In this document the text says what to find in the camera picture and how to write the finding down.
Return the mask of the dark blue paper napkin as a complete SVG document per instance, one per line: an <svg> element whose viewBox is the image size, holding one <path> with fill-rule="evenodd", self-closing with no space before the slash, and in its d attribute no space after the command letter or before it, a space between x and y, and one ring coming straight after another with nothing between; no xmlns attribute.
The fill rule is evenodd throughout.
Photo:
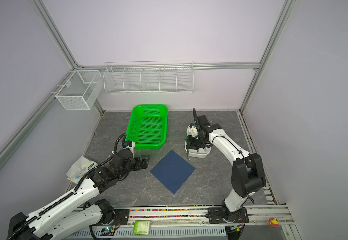
<svg viewBox="0 0 348 240"><path fill-rule="evenodd" d="M174 151L167 153L150 170L151 174L174 195L194 171L195 167Z"/></svg>

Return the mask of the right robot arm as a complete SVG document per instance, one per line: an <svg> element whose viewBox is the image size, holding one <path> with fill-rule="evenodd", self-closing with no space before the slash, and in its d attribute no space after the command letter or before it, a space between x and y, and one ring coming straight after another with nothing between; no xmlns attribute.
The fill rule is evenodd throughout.
<svg viewBox="0 0 348 240"><path fill-rule="evenodd" d="M245 202L267 181L263 161L259 154L252 154L235 143L219 124L211 124L205 115L198 116L193 109L194 123L187 127L185 150L188 157L205 158L212 147L217 148L232 165L232 190L220 208L209 208L206 217L211 224L249 222Z"/></svg>

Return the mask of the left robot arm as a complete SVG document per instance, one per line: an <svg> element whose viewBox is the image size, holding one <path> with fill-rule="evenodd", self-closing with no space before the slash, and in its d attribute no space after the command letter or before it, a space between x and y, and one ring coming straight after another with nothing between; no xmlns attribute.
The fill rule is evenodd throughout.
<svg viewBox="0 0 348 240"><path fill-rule="evenodd" d="M18 213L9 223L9 240L60 240L72 233L96 224L121 225L122 217L117 215L111 204L98 200L87 209L73 215L79 206L123 181L132 171L147 169L149 155L136 157L135 143L120 135L113 153L101 164L93 167L80 178L76 186L50 204L27 215Z"/></svg>

